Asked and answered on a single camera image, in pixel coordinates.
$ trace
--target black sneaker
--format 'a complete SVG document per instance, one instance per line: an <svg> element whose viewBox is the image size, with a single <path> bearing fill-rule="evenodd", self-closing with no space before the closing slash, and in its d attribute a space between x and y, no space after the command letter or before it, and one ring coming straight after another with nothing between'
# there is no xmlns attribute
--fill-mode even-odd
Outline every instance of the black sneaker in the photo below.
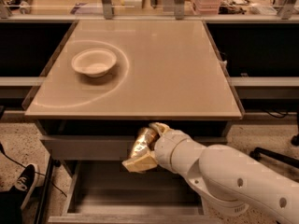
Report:
<svg viewBox="0 0 299 224"><path fill-rule="evenodd" d="M38 181L38 166L34 163L29 164L21 173L14 186L9 192L18 193L21 196L21 210L28 203L32 192Z"/></svg>

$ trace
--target open drawer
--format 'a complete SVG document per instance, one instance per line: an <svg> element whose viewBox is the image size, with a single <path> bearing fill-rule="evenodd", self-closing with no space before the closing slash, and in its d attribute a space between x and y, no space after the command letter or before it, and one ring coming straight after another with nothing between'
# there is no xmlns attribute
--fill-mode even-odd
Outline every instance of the open drawer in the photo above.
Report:
<svg viewBox="0 0 299 224"><path fill-rule="evenodd" d="M63 215L49 223L221 223L204 209L184 179L165 169L134 174L121 161L79 161Z"/></svg>

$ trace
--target white bowl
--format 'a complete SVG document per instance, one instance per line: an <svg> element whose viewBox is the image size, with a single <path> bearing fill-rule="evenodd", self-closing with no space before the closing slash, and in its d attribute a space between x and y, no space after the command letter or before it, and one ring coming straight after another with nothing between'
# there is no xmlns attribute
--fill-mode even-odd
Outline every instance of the white bowl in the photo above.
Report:
<svg viewBox="0 0 299 224"><path fill-rule="evenodd" d="M116 63L116 55L108 49L86 49L72 59L73 69L88 77L102 77Z"/></svg>

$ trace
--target floor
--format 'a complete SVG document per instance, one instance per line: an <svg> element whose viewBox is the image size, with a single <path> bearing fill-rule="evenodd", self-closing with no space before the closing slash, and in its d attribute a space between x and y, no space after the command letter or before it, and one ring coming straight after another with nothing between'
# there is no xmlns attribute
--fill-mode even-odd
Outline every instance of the floor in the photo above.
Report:
<svg viewBox="0 0 299 224"><path fill-rule="evenodd" d="M227 135L228 145L243 152L250 153L256 147L264 147L294 158L299 157L299 147L291 144L291 138L298 134L295 116L288 116L285 119L252 119L242 120L233 123ZM0 121L0 141L4 146L6 154L26 165L34 162L39 165L40 173L45 173L49 154L39 142L40 133L33 122L7 119L3 117ZM298 171L278 161L262 158L265 165L270 166L277 172L281 172L296 181ZM0 191L8 190L22 168L14 162L0 155ZM55 168L52 178L53 183L63 192L67 193L70 185L70 177L63 166ZM46 206L45 223L49 216L59 216L64 207L65 196L56 188L51 187L49 200ZM23 223L32 224L35 219L37 200L33 198L23 211ZM260 210L250 207L240 217L224 216L211 207L208 208L212 217L222 220L223 224L238 223L263 223L276 224L276 221Z"/></svg>

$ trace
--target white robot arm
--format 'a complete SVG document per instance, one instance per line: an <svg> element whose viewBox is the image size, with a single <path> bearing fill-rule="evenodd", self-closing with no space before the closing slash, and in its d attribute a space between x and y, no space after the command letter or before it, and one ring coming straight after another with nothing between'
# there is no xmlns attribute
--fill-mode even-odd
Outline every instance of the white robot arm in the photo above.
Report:
<svg viewBox="0 0 299 224"><path fill-rule="evenodd" d="M250 204L280 223L299 224L298 183L232 147L206 147L182 131L168 129L157 132L160 138L154 151L149 155L143 149L142 156L146 157L145 153L148 153L147 158L135 160L136 165L142 162L139 170L152 168L156 162L183 176L195 192L224 215L239 216L247 211Z"/></svg>

